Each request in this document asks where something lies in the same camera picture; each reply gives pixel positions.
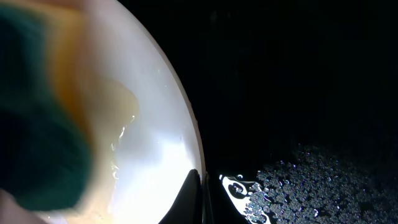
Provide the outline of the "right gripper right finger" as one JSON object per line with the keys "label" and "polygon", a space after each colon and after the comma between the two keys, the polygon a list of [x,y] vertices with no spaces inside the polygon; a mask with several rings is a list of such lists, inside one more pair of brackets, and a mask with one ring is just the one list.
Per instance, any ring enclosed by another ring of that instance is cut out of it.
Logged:
{"label": "right gripper right finger", "polygon": [[247,224],[237,211],[221,181],[209,174],[205,177],[205,213],[209,224]]}

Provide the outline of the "pink plate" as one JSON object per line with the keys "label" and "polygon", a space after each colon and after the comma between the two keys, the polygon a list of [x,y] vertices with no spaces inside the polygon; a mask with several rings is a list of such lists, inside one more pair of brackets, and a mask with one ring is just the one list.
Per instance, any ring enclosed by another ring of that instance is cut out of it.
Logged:
{"label": "pink plate", "polygon": [[32,211],[1,188],[2,223],[159,223],[204,170],[192,108],[167,57],[118,1],[2,1],[44,20],[50,89],[87,140],[72,208]]}

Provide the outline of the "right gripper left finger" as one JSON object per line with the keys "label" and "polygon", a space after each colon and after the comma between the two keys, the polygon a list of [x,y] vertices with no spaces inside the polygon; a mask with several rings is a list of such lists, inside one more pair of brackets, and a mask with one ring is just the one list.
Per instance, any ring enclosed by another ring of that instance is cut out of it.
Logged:
{"label": "right gripper left finger", "polygon": [[190,170],[170,210],[159,224],[202,224],[202,189],[196,169]]}

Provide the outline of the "green yellow sponge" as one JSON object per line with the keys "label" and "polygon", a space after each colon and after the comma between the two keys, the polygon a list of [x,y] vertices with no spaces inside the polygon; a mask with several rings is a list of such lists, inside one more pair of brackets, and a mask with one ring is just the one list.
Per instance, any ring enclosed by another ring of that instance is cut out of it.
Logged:
{"label": "green yellow sponge", "polygon": [[32,211],[74,207],[91,169],[87,140],[50,89],[44,20],[1,4],[1,188]]}

